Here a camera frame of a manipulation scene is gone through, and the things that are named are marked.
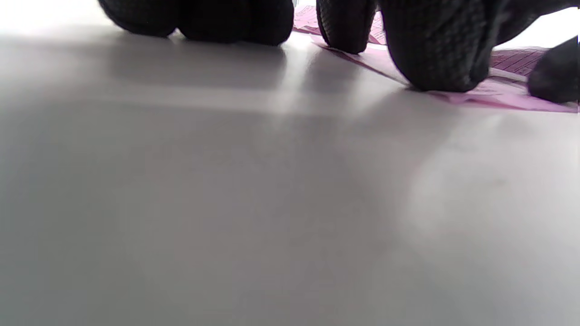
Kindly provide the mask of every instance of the white surface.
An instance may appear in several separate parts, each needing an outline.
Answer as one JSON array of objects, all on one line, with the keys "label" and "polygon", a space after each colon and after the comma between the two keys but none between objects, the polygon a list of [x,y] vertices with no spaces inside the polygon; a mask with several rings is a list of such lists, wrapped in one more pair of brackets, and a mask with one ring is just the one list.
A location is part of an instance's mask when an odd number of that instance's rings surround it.
[{"label": "white surface", "polygon": [[580,324],[576,116],[448,106],[300,35],[37,14],[0,20],[0,325]]}]

